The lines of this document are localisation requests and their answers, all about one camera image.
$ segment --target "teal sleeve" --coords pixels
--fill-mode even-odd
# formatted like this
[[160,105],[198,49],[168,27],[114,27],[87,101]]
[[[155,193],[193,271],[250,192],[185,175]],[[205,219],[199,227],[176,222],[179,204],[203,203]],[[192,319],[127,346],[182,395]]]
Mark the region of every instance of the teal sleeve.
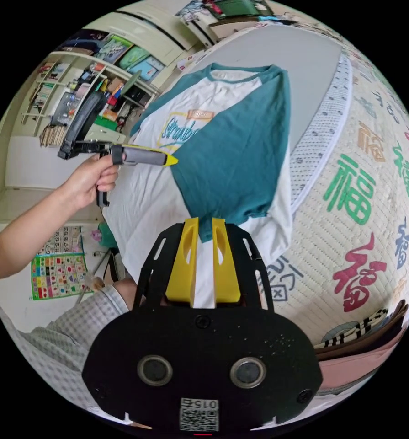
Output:
[[181,77],[177,83],[164,95],[158,97],[152,104],[148,106],[148,108],[143,113],[142,117],[139,119],[139,121],[133,126],[131,129],[130,136],[133,136],[138,129],[140,128],[140,125],[142,125],[142,122],[150,116],[152,113],[157,111],[159,108],[162,108],[165,104],[167,104],[171,99],[179,95],[180,93],[184,92],[186,89],[194,86],[196,83],[201,81],[205,76],[204,70],[199,70],[194,73],[189,73],[188,75],[184,75]]

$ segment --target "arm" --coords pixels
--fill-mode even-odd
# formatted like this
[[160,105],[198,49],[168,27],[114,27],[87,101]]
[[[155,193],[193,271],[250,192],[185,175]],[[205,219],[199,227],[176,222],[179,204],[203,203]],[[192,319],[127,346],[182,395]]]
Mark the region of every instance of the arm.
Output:
[[59,187],[0,232],[0,279],[21,271],[78,209]]
[[96,187],[114,188],[117,166],[106,155],[82,163],[69,179],[0,232],[0,279],[21,271],[78,210],[94,202]]

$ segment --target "screw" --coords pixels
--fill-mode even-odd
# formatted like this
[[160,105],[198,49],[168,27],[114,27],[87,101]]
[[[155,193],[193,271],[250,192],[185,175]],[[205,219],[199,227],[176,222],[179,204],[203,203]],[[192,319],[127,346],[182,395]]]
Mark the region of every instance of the screw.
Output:
[[99,397],[99,399],[105,399],[107,396],[105,393],[105,390],[101,386],[97,387],[95,389],[95,392],[96,392],[97,396]]
[[312,390],[304,390],[303,392],[300,392],[299,396],[297,397],[297,402],[299,404],[305,404],[312,397],[313,397],[313,391]]
[[200,329],[209,328],[210,322],[211,322],[211,320],[207,316],[197,316],[197,318],[195,319],[195,325],[197,328],[200,328]]

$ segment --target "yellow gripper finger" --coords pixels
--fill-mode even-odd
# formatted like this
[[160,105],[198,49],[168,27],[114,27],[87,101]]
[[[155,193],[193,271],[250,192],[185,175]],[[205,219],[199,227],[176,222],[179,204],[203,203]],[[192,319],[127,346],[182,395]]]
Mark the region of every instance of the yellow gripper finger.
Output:
[[172,302],[189,302],[191,308],[195,299],[197,274],[198,218],[185,221],[180,243],[169,278],[166,298]]
[[[215,306],[218,303],[238,303],[241,299],[232,250],[228,241],[225,220],[212,218],[213,284]],[[222,255],[219,261],[218,249]]]

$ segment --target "printed logo on shirt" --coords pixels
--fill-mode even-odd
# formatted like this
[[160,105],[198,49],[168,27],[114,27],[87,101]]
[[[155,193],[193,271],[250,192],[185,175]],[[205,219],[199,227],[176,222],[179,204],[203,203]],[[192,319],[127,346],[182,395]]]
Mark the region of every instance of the printed logo on shirt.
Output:
[[206,110],[189,110],[187,113],[173,112],[168,118],[157,139],[157,146],[177,151],[187,140],[197,134],[215,117],[215,112]]

